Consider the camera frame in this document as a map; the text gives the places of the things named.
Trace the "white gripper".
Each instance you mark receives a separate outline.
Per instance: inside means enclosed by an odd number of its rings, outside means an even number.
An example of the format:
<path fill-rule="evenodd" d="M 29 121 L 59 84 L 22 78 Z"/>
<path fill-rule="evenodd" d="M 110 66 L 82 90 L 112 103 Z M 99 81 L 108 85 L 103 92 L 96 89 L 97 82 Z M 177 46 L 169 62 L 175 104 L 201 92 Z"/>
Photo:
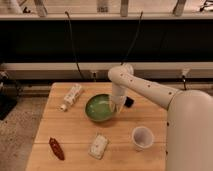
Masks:
<path fill-rule="evenodd" d="M 130 108 L 134 104 L 134 100 L 130 97 L 126 98 L 126 88 L 115 83 L 112 84 L 112 93 L 110 95 L 109 107 L 112 113 L 118 112 L 118 106 L 125 105 Z"/>

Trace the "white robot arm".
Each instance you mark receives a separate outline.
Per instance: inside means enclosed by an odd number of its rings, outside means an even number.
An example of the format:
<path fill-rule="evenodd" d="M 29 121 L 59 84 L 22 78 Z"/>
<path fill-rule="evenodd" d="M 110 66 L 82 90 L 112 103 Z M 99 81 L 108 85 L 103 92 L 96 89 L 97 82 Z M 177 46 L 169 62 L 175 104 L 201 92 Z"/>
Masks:
<path fill-rule="evenodd" d="M 213 171 L 213 97 L 200 90 L 179 90 L 133 75 L 133 67 L 111 68 L 112 109 L 125 101 L 125 89 L 167 110 L 166 171 Z"/>

